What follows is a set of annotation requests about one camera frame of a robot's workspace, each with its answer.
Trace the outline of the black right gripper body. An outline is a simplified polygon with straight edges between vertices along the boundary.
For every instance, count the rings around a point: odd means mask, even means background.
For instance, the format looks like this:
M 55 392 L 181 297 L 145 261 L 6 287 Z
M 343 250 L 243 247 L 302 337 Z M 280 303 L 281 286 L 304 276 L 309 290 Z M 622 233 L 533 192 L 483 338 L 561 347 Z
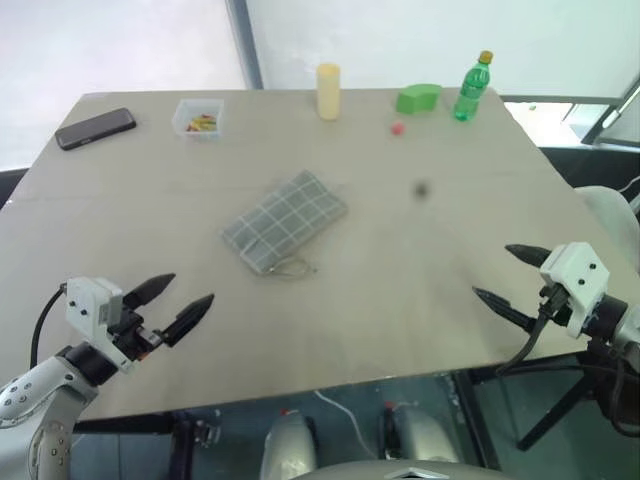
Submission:
M 535 325 L 544 327 L 549 321 L 552 321 L 559 326 L 566 327 L 571 317 L 568 291 L 561 284 L 554 283 L 543 286 L 539 296 L 541 302 Z

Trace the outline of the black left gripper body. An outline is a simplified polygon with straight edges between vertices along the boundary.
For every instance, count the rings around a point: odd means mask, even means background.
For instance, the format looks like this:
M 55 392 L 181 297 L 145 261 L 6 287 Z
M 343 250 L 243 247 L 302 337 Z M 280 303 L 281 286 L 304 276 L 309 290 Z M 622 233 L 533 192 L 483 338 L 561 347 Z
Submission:
M 164 342 L 160 331 L 146 329 L 143 317 L 128 307 L 122 309 L 120 319 L 107 332 L 112 344 L 131 361 L 141 361 Z

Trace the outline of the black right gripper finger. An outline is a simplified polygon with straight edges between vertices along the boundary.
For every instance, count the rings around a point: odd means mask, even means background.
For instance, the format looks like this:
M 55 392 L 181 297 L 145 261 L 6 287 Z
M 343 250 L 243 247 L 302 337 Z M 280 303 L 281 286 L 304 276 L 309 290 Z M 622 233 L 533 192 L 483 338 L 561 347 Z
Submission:
M 498 316 L 518 326 L 523 331 L 532 331 L 534 329 L 536 319 L 514 309 L 508 300 L 485 289 L 473 287 L 472 290 Z
M 536 268 L 540 268 L 550 255 L 546 248 L 524 244 L 508 244 L 505 249 L 520 261 Z

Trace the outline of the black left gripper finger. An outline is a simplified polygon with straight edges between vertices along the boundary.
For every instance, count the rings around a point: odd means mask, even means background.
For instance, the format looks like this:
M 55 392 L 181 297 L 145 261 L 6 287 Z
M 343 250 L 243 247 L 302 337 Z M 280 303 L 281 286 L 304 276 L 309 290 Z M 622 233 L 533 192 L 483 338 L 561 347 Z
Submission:
M 147 305 L 166 289 L 175 276 L 175 273 L 167 273 L 144 281 L 123 297 L 123 305 L 129 309 Z
M 182 340 L 206 315 L 213 304 L 215 295 L 209 294 L 194 300 L 177 315 L 175 320 L 162 331 L 163 343 L 174 347 Z

